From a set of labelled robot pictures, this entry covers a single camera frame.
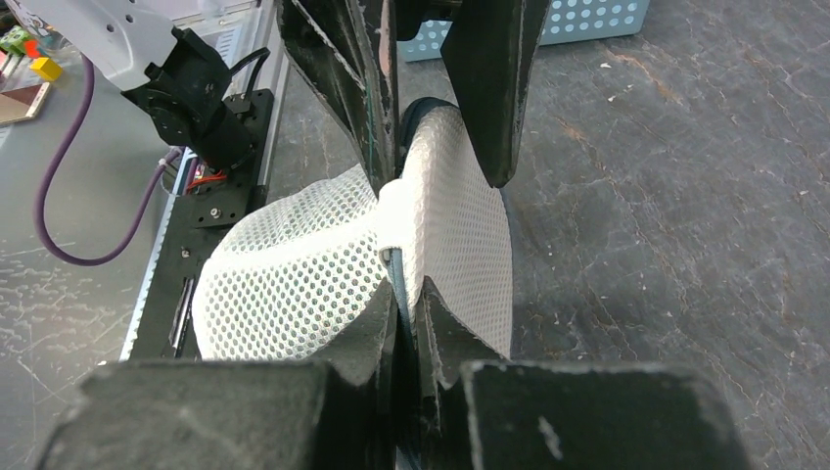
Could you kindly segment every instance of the light blue plastic basket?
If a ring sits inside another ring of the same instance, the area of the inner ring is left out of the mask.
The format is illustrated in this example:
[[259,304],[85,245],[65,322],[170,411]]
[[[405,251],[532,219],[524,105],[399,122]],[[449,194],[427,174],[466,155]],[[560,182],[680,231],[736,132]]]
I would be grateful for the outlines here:
[[[554,0],[540,45],[636,34],[643,27],[649,0]],[[411,41],[398,42],[406,62],[440,57],[450,22],[425,22]]]

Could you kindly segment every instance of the black mounting bracket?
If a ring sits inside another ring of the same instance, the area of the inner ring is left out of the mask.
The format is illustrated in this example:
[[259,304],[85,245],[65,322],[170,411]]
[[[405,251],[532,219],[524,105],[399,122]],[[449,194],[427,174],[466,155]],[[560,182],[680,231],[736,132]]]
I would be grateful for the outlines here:
[[[242,103],[242,95],[225,99],[231,110]],[[257,182],[273,106],[270,90],[255,91],[249,112],[236,116],[253,137],[253,155],[229,171],[227,179],[206,182],[175,201],[157,260],[164,269],[154,273],[130,359],[198,357],[186,311],[189,301],[182,302],[182,292],[193,291],[205,261],[230,227],[265,205],[268,188]],[[178,335],[173,331],[181,331],[181,341],[174,341]]]

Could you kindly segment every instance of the white mesh fabric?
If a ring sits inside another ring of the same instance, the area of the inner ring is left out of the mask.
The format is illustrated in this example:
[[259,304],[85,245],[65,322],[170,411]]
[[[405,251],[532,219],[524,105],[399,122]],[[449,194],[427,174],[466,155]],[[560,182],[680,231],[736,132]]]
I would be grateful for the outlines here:
[[402,250],[410,311],[430,276],[450,311],[509,357],[513,262],[507,214],[501,194],[484,179],[456,108],[436,108],[422,119],[401,179],[384,188],[379,205],[379,248]]
[[301,359],[364,309],[403,253],[410,311],[429,275],[447,306],[509,356],[510,235],[457,109],[418,126],[401,179],[376,201],[360,166],[249,214],[206,262],[193,299],[205,359]]
[[205,359],[301,359],[365,307],[385,268],[363,170],[253,212],[205,263],[193,326]]

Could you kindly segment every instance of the purple cable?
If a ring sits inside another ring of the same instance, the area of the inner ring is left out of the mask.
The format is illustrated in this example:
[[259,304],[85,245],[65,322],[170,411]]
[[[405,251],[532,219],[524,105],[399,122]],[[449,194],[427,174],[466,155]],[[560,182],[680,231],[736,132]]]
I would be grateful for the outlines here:
[[118,246],[116,246],[114,250],[103,257],[93,259],[74,257],[61,250],[55,241],[52,240],[52,237],[49,235],[49,231],[46,229],[46,195],[49,193],[49,187],[52,185],[55,173],[58,172],[58,166],[61,165],[61,161],[67,155],[69,145],[71,145],[78,130],[80,129],[80,126],[86,119],[86,114],[89,112],[89,106],[92,103],[92,95],[95,89],[95,69],[93,68],[92,63],[89,62],[89,59],[83,56],[82,59],[85,77],[83,99],[81,100],[80,109],[78,109],[75,119],[69,126],[67,135],[64,136],[64,140],[62,140],[61,145],[58,146],[58,150],[55,152],[55,157],[53,157],[52,161],[49,162],[49,166],[46,168],[46,173],[43,175],[40,187],[37,189],[37,195],[35,196],[34,202],[34,229],[35,232],[37,232],[37,238],[40,239],[40,243],[43,244],[49,253],[58,259],[66,261],[70,264],[76,264],[78,266],[98,266],[117,258],[117,256],[120,255],[130,244],[133,236],[135,236],[135,232],[138,231],[138,226],[141,223],[141,218],[144,216],[144,211],[147,209],[147,205],[150,204],[150,199],[156,188],[156,183],[158,183],[159,179],[161,179],[167,165],[181,155],[181,150],[177,148],[171,149],[170,152],[159,161],[159,166],[156,168],[156,171],[153,172],[150,184],[148,184],[147,189],[144,190],[144,197],[142,198],[141,204],[138,207],[138,212],[135,214],[135,218],[132,221],[132,226],[130,226],[129,230],[127,230],[127,234],[118,243]]

